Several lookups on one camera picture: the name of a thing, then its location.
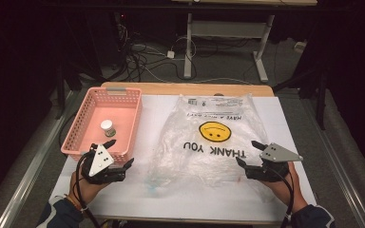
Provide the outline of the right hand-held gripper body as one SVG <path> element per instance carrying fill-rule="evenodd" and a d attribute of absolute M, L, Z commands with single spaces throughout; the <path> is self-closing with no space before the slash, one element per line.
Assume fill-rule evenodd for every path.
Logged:
<path fill-rule="evenodd" d="M 303 157 L 291 150 L 271 142 L 261 151 L 261 166 L 249 165 L 245 175 L 250 180 L 276 182 L 284 179 L 289 173 L 288 162 L 301 162 Z"/>

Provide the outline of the person's left hand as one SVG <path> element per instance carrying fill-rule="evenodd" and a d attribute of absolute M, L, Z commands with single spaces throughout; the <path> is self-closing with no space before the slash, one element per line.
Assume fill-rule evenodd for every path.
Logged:
<path fill-rule="evenodd" d="M 91 203 L 98 193 L 106 188 L 105 184 L 90 184 L 87 180 L 77 180 L 76 173 L 73 172 L 70 179 L 67 199 L 78 209 L 85 208 Z"/>

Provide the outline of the clear printed plastic bag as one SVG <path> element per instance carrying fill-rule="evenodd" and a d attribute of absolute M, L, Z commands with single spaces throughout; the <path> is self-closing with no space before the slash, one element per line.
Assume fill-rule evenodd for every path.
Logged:
<path fill-rule="evenodd" d="M 243 175 L 236 159 L 261 164 L 252 141 L 268 141 L 253 97 L 180 96 L 168 115 L 148 169 L 150 184 L 200 181 L 208 186 Z"/>

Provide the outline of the metal floor rail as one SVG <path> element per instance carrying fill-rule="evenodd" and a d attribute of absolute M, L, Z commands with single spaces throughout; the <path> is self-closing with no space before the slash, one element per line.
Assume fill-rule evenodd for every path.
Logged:
<path fill-rule="evenodd" d="M 313 107 L 307 103 L 303 103 L 304 109 L 307 111 L 314 128 L 323 143 L 323 151 L 328 159 L 328 163 L 333 169 L 334 175 L 338 181 L 338 184 L 342 190 L 342 193 L 350 206 L 353 215 L 360 228 L 365 228 L 365 205 L 361 200 L 360 195 L 351 182 L 351 179 L 347 175 L 341 161 L 340 156 L 336 153 L 333 144 L 329 141 L 329 138 L 324 130 L 322 130 L 317 123 L 316 114 Z"/>
<path fill-rule="evenodd" d="M 14 191 L 6 209 L 0 217 L 0 228 L 11 228 L 16 218 L 18 217 L 21 209 L 23 208 L 29 193 L 36 182 L 41 169 L 48 157 L 48 151 L 54 144 L 54 141 L 60 135 L 60 128 L 65 124 L 66 117 L 70 111 L 70 107 L 74 105 L 79 91 L 70 91 L 65 99 L 65 105 L 63 109 L 59 111 L 59 114 L 55 117 L 53 127 L 48 132 L 48 135 L 44 143 L 36 151 L 34 158 L 31 160 L 28 169 L 26 170 L 23 178 L 20 180 L 16 190 Z"/>

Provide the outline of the person's right hand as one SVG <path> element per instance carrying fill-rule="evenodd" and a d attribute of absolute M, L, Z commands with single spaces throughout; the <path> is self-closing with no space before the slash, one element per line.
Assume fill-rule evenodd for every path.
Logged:
<path fill-rule="evenodd" d="M 285 177 L 286 181 L 290 184 L 292 190 L 294 191 L 294 195 L 290 194 L 289 188 L 287 187 L 286 183 L 281 181 L 276 182 L 266 182 L 264 181 L 263 184 L 270 188 L 275 196 L 282 201 L 284 204 L 289 205 L 290 202 L 293 203 L 292 213 L 296 213 L 297 211 L 303 209 L 308 205 L 307 201 L 303 197 L 300 189 L 298 173 L 294 164 L 289 161 L 289 174 Z"/>

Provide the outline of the pink plastic basket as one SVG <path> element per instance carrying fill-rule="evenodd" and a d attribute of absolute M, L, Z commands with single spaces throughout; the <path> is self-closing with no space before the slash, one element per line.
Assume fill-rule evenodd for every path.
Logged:
<path fill-rule="evenodd" d="M 142 91 L 133 87 L 90 88 L 75 116 L 61 147 L 64 154 L 78 161 L 95 143 L 116 143 L 107 149 L 116 164 L 124 164 L 133 156 L 133 146 L 142 110 Z M 107 137 L 101 122 L 111 120 L 116 130 Z"/>

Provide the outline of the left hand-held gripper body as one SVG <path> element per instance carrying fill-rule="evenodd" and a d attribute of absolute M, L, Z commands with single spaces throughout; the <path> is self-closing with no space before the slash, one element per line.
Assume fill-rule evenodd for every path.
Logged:
<path fill-rule="evenodd" d="M 91 184 L 105 184 L 125 179 L 126 167 L 111 168 L 114 159 L 103 144 L 86 154 L 82 166 L 82 176 Z"/>

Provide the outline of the small white-capped bottle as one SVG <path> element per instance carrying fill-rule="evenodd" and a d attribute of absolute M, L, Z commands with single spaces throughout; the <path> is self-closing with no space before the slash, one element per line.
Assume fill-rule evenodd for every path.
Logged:
<path fill-rule="evenodd" d="M 105 132 L 107 137 L 114 137 L 116 135 L 116 130 L 113 127 L 113 122 L 111 120 L 104 120 L 101 122 L 101 128 Z"/>

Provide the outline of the white table mat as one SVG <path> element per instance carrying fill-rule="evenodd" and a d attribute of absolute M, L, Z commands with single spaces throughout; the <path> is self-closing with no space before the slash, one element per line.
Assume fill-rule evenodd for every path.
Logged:
<path fill-rule="evenodd" d="M 254 141 L 295 148 L 276 97 L 145 95 L 125 179 L 90 203 L 104 219 L 280 223 L 287 207 L 239 161 Z"/>

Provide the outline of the wooden table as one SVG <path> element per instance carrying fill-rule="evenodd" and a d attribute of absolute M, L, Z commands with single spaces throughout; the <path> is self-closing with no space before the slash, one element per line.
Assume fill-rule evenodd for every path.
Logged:
<path fill-rule="evenodd" d="M 104 83 L 104 87 L 137 87 L 143 94 L 144 108 L 134 146 L 135 161 L 122 182 L 112 183 L 92 202 L 99 218 L 128 221 L 172 223 L 204 223 L 230 225 L 280 225 L 286 207 L 274 199 L 263 202 L 241 178 L 220 188 L 189 182 L 169 194 L 150 195 L 144 189 L 148 157 L 155 152 L 161 127 L 171 112 L 177 96 L 253 95 L 255 106 L 266 132 L 274 139 L 287 126 L 279 99 L 268 85 L 212 85 L 166 83 Z"/>

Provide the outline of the white-legged desk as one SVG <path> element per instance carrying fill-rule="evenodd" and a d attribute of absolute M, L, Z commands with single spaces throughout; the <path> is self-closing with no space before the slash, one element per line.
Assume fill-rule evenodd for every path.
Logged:
<path fill-rule="evenodd" d="M 305 8 L 314 7 L 317 0 L 172 0 L 173 2 L 183 3 L 188 7 L 198 6 L 217 6 L 227 7 L 233 5 L 239 8 L 267 6 L 271 8 L 280 7 L 295 7 Z M 273 27 L 275 15 L 269 14 L 265 22 L 230 22 L 227 19 L 193 19 L 193 13 L 187 13 L 186 23 L 186 48 L 184 57 L 184 79 L 192 79 L 194 72 L 192 59 L 194 57 L 194 50 L 197 46 L 194 44 L 192 37 L 219 37 L 219 38 L 245 38 L 245 39 L 259 39 L 259 49 L 252 53 L 253 62 L 262 83 L 269 81 L 266 74 L 262 55 L 266 47 L 270 31 Z"/>

